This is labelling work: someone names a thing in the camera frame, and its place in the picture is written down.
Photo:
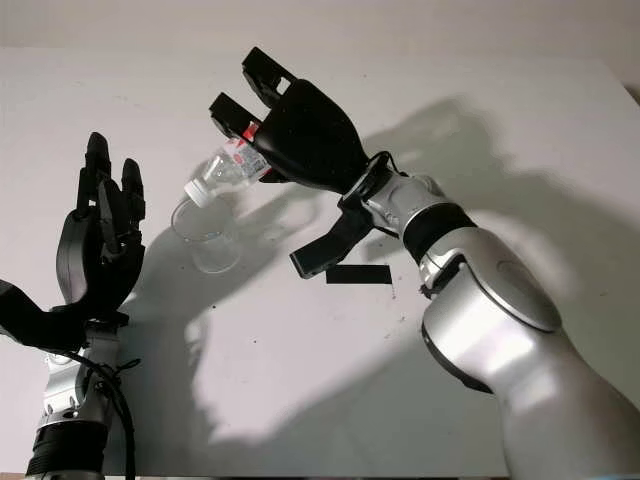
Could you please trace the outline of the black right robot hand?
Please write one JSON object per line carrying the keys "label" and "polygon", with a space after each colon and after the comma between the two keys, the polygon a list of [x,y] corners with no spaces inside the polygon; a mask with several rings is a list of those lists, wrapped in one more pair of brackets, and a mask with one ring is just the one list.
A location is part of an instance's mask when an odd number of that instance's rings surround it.
{"label": "black right robot hand", "polygon": [[269,164],[262,183],[293,182],[347,193],[369,163],[346,113],[311,82],[295,77],[260,48],[242,62],[243,75],[268,107],[260,120],[221,93],[209,107],[227,137],[247,140]]}

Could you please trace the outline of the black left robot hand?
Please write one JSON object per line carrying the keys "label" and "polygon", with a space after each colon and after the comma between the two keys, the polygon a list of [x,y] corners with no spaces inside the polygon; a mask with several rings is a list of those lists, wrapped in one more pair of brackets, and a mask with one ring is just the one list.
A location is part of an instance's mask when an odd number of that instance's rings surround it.
{"label": "black left robot hand", "polygon": [[119,308],[141,273],[145,246],[140,222],[145,213],[138,163],[126,159],[116,182],[106,138],[91,133],[76,205],[65,219],[56,255],[66,311],[86,320],[125,322]]}

